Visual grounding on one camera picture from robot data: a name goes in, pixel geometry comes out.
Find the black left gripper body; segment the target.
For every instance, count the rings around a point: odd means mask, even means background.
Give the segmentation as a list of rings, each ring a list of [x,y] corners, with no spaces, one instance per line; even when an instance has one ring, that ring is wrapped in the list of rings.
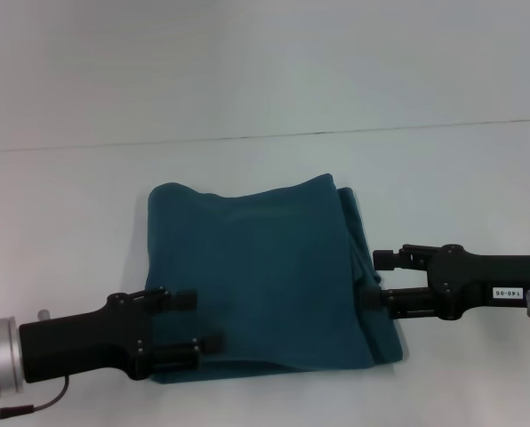
[[[148,378],[158,308],[158,291],[118,293],[96,311],[19,326],[25,381],[102,368],[118,369],[134,381]]]

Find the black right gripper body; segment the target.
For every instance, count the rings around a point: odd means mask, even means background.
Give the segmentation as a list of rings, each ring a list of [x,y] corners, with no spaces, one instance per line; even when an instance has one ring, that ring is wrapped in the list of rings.
[[[456,320],[478,307],[525,308],[530,318],[530,255],[478,255],[440,248],[441,271],[427,271],[438,318]]]

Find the blue shirt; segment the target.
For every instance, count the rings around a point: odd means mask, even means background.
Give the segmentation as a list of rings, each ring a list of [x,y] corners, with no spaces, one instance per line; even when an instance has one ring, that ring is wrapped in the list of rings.
[[[198,369],[155,376],[185,383],[366,369],[399,362],[398,331],[364,310],[377,288],[354,193],[329,174],[244,197],[178,183],[148,200],[147,289],[197,292],[197,309],[155,318],[159,345],[218,335]]]

